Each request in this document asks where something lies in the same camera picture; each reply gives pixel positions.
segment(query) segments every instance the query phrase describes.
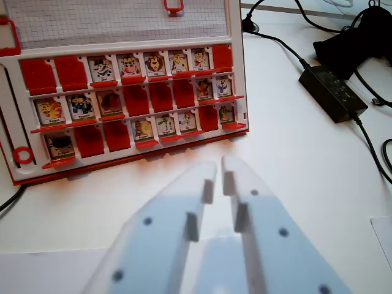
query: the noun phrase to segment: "black plug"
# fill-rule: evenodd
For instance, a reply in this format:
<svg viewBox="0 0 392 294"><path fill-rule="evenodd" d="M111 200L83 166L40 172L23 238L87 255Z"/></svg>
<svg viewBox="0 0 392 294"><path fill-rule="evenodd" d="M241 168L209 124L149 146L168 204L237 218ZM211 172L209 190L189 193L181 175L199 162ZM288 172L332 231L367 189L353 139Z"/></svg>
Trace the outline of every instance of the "black plug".
<svg viewBox="0 0 392 294"><path fill-rule="evenodd" d="M242 21L243 32L258 32L258 25L255 24L251 18L252 15L248 13L246 18Z"/></svg>

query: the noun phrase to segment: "cow character card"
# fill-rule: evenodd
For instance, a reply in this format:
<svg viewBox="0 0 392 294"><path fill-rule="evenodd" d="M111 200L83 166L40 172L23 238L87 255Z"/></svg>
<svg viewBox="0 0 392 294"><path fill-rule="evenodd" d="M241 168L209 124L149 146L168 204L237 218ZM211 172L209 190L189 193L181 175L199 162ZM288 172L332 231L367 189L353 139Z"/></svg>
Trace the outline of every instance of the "cow character card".
<svg viewBox="0 0 392 294"><path fill-rule="evenodd" d="M52 159L60 159L75 155L71 137L66 135L65 132L45 135L45 141Z"/></svg>
<svg viewBox="0 0 392 294"><path fill-rule="evenodd" d="M60 102L54 98L37 99L34 101L41 126L61 124L66 121Z"/></svg>
<svg viewBox="0 0 392 294"><path fill-rule="evenodd" d="M132 132L134 133L135 142L152 139L153 127L147 120L134 121L132 123Z"/></svg>
<svg viewBox="0 0 392 294"><path fill-rule="evenodd" d="M219 119L221 124L234 121L234 106L231 103L223 104L219 109Z"/></svg>
<svg viewBox="0 0 392 294"><path fill-rule="evenodd" d="M197 100L213 99L213 84L209 78L196 80Z"/></svg>
<svg viewBox="0 0 392 294"><path fill-rule="evenodd" d="M228 76L224 75L216 77L216 91L218 97L231 96L232 94L232 81Z"/></svg>
<svg viewBox="0 0 392 294"><path fill-rule="evenodd" d="M120 96L112 90L96 92L101 116L123 113Z"/></svg>
<svg viewBox="0 0 392 294"><path fill-rule="evenodd" d="M156 117L155 121L157 124L158 136L164 137L176 134L174 119L170 115Z"/></svg>
<svg viewBox="0 0 392 294"><path fill-rule="evenodd" d="M94 117L94 109L91 105L91 99L84 94L75 94L66 96L69 113L73 121L81 121L86 118Z"/></svg>
<svg viewBox="0 0 392 294"><path fill-rule="evenodd" d="M133 77L141 75L139 59L132 54L117 55L118 69L120 76Z"/></svg>
<svg viewBox="0 0 392 294"><path fill-rule="evenodd" d="M158 52L145 53L144 57L148 77L166 75L164 58Z"/></svg>
<svg viewBox="0 0 392 294"><path fill-rule="evenodd" d="M93 82L113 81L115 79L113 66L104 56L88 57L87 60Z"/></svg>
<svg viewBox="0 0 392 294"><path fill-rule="evenodd" d="M169 61L172 75L188 70L187 55L180 50L169 51Z"/></svg>
<svg viewBox="0 0 392 294"><path fill-rule="evenodd" d="M208 52L206 52L203 48L192 49L191 52L194 70L209 69Z"/></svg>
<svg viewBox="0 0 392 294"><path fill-rule="evenodd" d="M178 122L181 133L197 130L195 114L190 110L178 113Z"/></svg>

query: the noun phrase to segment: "black power adapter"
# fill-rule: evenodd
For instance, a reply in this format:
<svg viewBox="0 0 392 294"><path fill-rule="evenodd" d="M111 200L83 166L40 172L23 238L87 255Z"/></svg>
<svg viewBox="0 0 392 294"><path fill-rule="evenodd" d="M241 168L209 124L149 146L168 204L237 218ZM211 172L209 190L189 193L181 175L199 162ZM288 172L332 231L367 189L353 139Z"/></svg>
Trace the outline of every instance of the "black power adapter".
<svg viewBox="0 0 392 294"><path fill-rule="evenodd" d="M350 121L368 106L325 66L306 66L300 83L335 123Z"/></svg>

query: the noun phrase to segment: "power cord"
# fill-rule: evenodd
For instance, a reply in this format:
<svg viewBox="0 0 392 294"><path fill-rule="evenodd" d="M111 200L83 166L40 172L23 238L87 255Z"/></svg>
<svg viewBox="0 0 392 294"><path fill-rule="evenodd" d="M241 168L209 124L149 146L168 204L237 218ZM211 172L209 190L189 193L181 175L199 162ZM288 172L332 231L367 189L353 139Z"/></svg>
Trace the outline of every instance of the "power cord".
<svg viewBox="0 0 392 294"><path fill-rule="evenodd" d="M259 37L263 37L263 38L266 38L266 39L270 39L270 40L274 40L274 41L276 41L276 42L279 42L283 47L285 47L289 52L291 52L293 55L295 55L295 56L298 58L298 60L300 61L300 63L302 64L302 66L303 66L304 68L310 66L310 65L309 65L309 64L308 64L308 63L307 63L307 62L306 62L306 61L305 61L305 60L304 60L295 50L293 50L291 47L289 47L289 46L288 46L285 42L283 42L281 39L279 39L279 38L277 38L277 37L273 37L273 36L261 34L261 33L258 32L258 26L251 20L251 17L252 17L252 12L253 12L253 10L254 10L261 2L263 2L263 1L264 1L264 0L259 0L259 1L257 1L257 2L255 3L255 5L253 5L253 7L251 8L251 11L246 15L246 18L245 18L245 19L243 20L243 22L242 22L242 24L243 24L243 31L244 31L244 32L247 32L247 33L249 33L249 34L252 34L252 35L256 35L256 36L259 36ZM341 31L337 31L337 30L332 30L332 29L324 28L323 26L319 26L318 24L313 23L311 20L309 20L309 19L307 18L307 16L306 16L306 14L304 13L304 10L303 10L303 8L302 8L300 2L299 2L298 0L294 0L294 1L297 3L298 7L300 8L301 14L302 14L302 16L304 17L304 19L305 19L308 23L310 23L311 25L315 26L316 28L322 29L323 31L326 31L326 32L341 32ZM363 10L362 12L360 12L360 13L355 17L355 19L354 19L354 21L352 22L351 26L350 26L350 27L345 26L345 27L343 28L343 30L344 30L344 29L352 29L352 28L355 26L355 23L359 20L360 16L362 16L362 14L364 14L364 12L365 12L366 10L367 10L367 9ZM360 75L360 73L359 73L357 70L355 71L355 75L358 77L358 79L360 80L360 82L362 82L362 84L364 84L364 86L365 86L373 95L375 95L375 97L380 101L380 103L383 103L383 105L390 106L391 103L388 102L388 101L386 101L385 99L383 99L380 95L378 95L378 94L377 94L377 93L376 93L376 92L375 92L375 91L365 82L365 80L362 78L362 76ZM359 117L356 117L356 118L354 118L354 121L355 121L356 124L360 127L360 129L361 129L361 131L362 131L362 133L363 133L363 135L364 135L364 137L365 137L365 139L366 139L366 141L367 141L367 144L369 145L370 152L371 152L371 154L372 154L372 157L373 157L373 159L374 159L374 162L375 162L375 164L376 164L376 166L377 166L379 172L384 176L384 178L385 178L390 184L392 184L392 179L388 176L388 174L385 172L385 170L384 170L383 167L381 166L381 163L380 163L380 161L379 161L379 158L377 157L377 154L375 153L373 144L372 144L372 142L371 142L371 140L370 140L370 138L369 138L368 133L366 132L365 128L363 127L361 120L359 119ZM390 142L392 142L392 139L387 139L387 140L383 143L383 145L382 145L382 154L383 154L383 158L384 158L384 161L385 161L386 165L388 166L390 172L392 172L392 164L391 164L391 162L390 162L390 160L389 160L389 158L388 158L388 155L387 155L387 153L386 153L386 146L387 146L387 144L390 143Z"/></svg>
<svg viewBox="0 0 392 294"><path fill-rule="evenodd" d="M371 140L370 140L370 138L369 138L369 136L368 136L368 133L366 132L365 128L363 127L360 118L359 118L359 117L356 117L356 118L354 118L354 121L355 121L356 124L360 127L360 129L361 129L361 131L362 131L362 133L363 133L363 135L364 135L364 137L365 137L365 139L366 139L366 141L367 141L367 144L369 145L370 153L372 154L372 157L373 157L373 159L374 159L374 162L375 162L377 168L379 169L380 173L384 176L384 178L385 178L388 182L390 182L390 183L392 184L392 179L387 175L387 173L385 172L385 170L382 168L381 163L380 163L380 161L379 161L379 158L377 157L377 154L376 154L375 151L374 151L373 144L372 144L372 142L371 142ZM387 155L387 153L386 153L386 145L387 145L389 142L392 142L392 139L388 139L388 140L386 140L386 141L383 143L383 145L382 145L382 153L383 153L383 156L384 156L384 160L385 160L386 165L387 165L388 168L390 169L390 172L392 172L392 165L391 165L391 162L390 162L390 160L389 160L389 158L388 158L388 155Z"/></svg>
<svg viewBox="0 0 392 294"><path fill-rule="evenodd" d="M19 190L17 190L17 192L11 197L9 198L6 202L4 202L1 206L0 206L0 212L5 210L8 206L10 206L13 202L18 201L20 199L20 197L22 197L23 193L25 192L27 188L26 184L20 185Z"/></svg>

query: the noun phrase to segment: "black cable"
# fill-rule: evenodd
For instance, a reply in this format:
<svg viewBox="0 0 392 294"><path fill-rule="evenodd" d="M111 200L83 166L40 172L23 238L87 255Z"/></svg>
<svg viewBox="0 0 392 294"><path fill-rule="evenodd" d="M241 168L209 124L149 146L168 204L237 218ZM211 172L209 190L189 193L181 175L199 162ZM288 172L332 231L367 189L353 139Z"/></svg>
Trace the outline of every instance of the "black cable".
<svg viewBox="0 0 392 294"><path fill-rule="evenodd" d="M384 157L384 161L386 163L386 165L388 166L388 168L390 169L390 171L392 171L392 164L390 162L390 159L388 158L388 155L386 153L386 146L388 143L392 142L392 139L387 139L385 140L385 142L382 145L382 155Z"/></svg>
<svg viewBox="0 0 392 294"><path fill-rule="evenodd" d="M336 33L338 33L338 34L341 32L340 30L324 28L323 26L320 26L319 24L314 23L313 21L311 21L310 19L308 19L308 17L306 16L305 11L304 11L304 9L302 8L302 5L301 5L301 3L299 2L299 0L294 0L294 1L296 2L298 8L300 9L303 18L304 18L309 24L313 25L314 27L316 27L316 28L318 28L318 29L322 29L322 30L325 31L325 32L336 32Z"/></svg>
<svg viewBox="0 0 392 294"><path fill-rule="evenodd" d="M4 202L1 206L0 206L0 212L5 210L8 206L10 206L13 202L17 201L25 192L27 188L26 184L20 185L19 190L17 190L17 192L11 197L9 198L6 202Z"/></svg>
<svg viewBox="0 0 392 294"><path fill-rule="evenodd" d="M376 155L376 153L375 153L375 151L374 151L373 144L372 144L372 142L370 141L370 138L369 138L369 136L368 136L368 133L366 133L365 128L363 127L361 120L360 120L358 117L356 117L356 118L354 118L354 121L355 121L356 124L360 127L360 129L361 129L363 135L365 136L365 139L366 139L366 141L367 141L367 144L369 145L370 153L372 154L372 157L373 157L373 159L374 159L374 162L375 162L377 168L379 169L380 173L384 176L384 178L385 178L388 182L390 182L390 183L392 184L392 179L387 175L387 173L385 172L385 170L382 168L381 163L380 163L380 161L379 161L379 158L377 157L377 155ZM383 155L384 155L384 158L386 159L386 164L387 164L388 168L389 168L390 171L392 172L392 165L391 165L391 162L389 161L388 155L386 154L386 144L388 144L390 141L392 141L392 139L388 139L387 141L384 142L384 144L383 144Z"/></svg>
<svg viewBox="0 0 392 294"><path fill-rule="evenodd" d="M246 15L246 18L247 18L247 19L249 19L249 20L251 19L253 10L255 10L255 8L256 8L261 2L263 2L263 1L264 1L264 0L258 0L258 1L252 6L251 10L250 10L249 13ZM313 26L315 26L316 28L322 29L323 31L326 31L326 32L335 32L335 33L340 33L340 32L341 32L340 30L324 28L323 26L320 26L319 24L314 23L313 21L311 21L310 19L308 19L308 17L307 17L307 15L305 14L305 11L304 11L304 9L302 8L302 5L301 5L301 3L299 2L299 0L294 0L294 1L295 1L295 3L297 4L298 8L300 9L300 12L301 12L303 18L304 18L310 25L313 25Z"/></svg>
<svg viewBox="0 0 392 294"><path fill-rule="evenodd" d="M363 79L363 77L361 76L361 74L359 73L358 70L354 71L356 77L359 79L359 81L362 83L362 85L364 85L364 87L373 94L373 96L375 97L375 99L372 99L372 102L374 105L377 106L382 106L382 105L386 105L389 107L392 107L392 103L389 101L386 101L383 97L381 97L380 95L377 94L376 91L373 90L372 87L369 86L369 84Z"/></svg>
<svg viewBox="0 0 392 294"><path fill-rule="evenodd" d="M273 36L269 36L269 35L264 35L264 34L261 34L261 33L259 33L259 32L248 32L249 34L252 34L252 35L256 35L256 36L259 36L259 37L263 37L263 38L266 38L266 39L270 39L270 40L274 40L274 41L276 41L276 42L279 42L280 44L282 44L283 45L283 47L285 47L288 51L290 51L291 53L293 53L294 55L295 55L295 57L297 57L298 58L298 60L300 61L300 63L304 66L304 67L306 67L306 66L308 66L309 64L297 53L297 52L295 52L294 51L294 49L292 49L292 48L290 48L285 42L283 42L281 39L279 39L279 38L277 38L277 37L273 37Z"/></svg>

